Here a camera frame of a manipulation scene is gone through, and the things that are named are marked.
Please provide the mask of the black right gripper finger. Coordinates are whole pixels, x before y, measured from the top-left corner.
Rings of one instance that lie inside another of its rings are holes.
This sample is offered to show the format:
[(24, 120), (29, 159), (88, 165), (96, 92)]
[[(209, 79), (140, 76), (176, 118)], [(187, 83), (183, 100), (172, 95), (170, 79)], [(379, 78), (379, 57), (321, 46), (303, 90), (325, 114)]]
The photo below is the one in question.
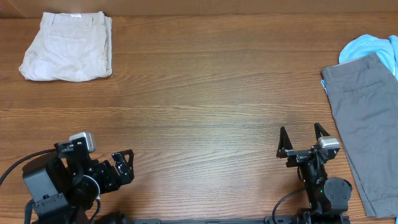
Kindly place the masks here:
[(288, 158), (292, 157), (294, 152), (294, 148), (292, 143), (290, 142), (289, 136), (285, 127), (282, 126), (280, 128), (280, 137), (279, 137), (279, 145), (277, 148), (276, 157), (277, 158)]
[(320, 123), (315, 123), (314, 124), (314, 129), (315, 129), (315, 135), (316, 135), (316, 140), (318, 140), (320, 137), (325, 137), (329, 136), (330, 134), (323, 128), (323, 126)]

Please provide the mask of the beige khaki shorts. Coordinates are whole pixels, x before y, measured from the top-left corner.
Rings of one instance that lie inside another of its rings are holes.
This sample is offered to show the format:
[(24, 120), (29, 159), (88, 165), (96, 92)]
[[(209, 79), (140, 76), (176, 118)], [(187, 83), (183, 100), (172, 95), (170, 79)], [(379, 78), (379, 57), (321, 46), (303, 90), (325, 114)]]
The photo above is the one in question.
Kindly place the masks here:
[(27, 80), (86, 82), (112, 69), (112, 18), (104, 12), (44, 12), (19, 71)]

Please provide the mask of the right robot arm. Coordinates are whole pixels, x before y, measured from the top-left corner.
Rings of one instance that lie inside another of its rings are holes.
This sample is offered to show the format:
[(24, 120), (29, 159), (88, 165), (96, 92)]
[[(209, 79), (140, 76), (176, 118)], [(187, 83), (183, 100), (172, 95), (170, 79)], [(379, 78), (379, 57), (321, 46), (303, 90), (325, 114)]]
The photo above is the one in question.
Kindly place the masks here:
[[(339, 177), (328, 177), (325, 164), (334, 159), (340, 150), (340, 142), (330, 136), (320, 123), (314, 124), (316, 143), (307, 150), (295, 151), (287, 131), (280, 128), (279, 145), (276, 157), (286, 158), (287, 167), (295, 167), (303, 188), (295, 190), (274, 206), (273, 223), (319, 224), (349, 223), (343, 214), (348, 210), (352, 185)], [(276, 216), (279, 205), (291, 196), (306, 192), (308, 208), (300, 208), (294, 216)]]

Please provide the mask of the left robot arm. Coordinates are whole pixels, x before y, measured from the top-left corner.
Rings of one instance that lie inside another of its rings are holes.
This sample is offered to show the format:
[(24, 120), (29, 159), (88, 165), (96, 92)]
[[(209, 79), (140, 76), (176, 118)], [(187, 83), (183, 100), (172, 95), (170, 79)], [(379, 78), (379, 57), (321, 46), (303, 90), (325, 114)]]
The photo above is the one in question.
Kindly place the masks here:
[(58, 142), (22, 168), (22, 178), (38, 223), (91, 223), (86, 211), (102, 194), (118, 190), (134, 179), (132, 150), (115, 152), (115, 161), (91, 159), (93, 147), (84, 137)]

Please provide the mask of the grey shorts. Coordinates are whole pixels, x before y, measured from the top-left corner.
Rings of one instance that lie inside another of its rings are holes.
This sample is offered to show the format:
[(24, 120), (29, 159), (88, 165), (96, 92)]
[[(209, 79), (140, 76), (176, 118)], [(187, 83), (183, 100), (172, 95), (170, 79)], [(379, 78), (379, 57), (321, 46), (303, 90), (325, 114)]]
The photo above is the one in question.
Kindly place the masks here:
[(397, 216), (397, 80), (372, 53), (322, 70), (366, 215)]

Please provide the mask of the light blue garment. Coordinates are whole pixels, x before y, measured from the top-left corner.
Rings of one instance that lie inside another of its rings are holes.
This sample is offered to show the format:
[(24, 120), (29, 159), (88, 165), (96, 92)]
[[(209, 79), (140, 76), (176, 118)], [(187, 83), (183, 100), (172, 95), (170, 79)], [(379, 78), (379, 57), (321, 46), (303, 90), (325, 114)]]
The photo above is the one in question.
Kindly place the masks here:
[(391, 35), (388, 39), (379, 39), (369, 34), (364, 34), (349, 42), (338, 57), (339, 63), (365, 57), (376, 53), (380, 61), (397, 78), (397, 36)]

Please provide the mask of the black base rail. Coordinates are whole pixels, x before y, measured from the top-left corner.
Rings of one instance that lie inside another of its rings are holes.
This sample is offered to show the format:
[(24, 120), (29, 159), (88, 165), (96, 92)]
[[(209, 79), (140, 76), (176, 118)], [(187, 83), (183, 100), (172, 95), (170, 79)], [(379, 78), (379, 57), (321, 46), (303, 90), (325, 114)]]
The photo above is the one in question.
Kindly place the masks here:
[(298, 224), (305, 223), (298, 221), (296, 216), (276, 216), (275, 222), (271, 216), (260, 219), (207, 219), (207, 220), (160, 220), (160, 219), (140, 219), (129, 220), (128, 224)]

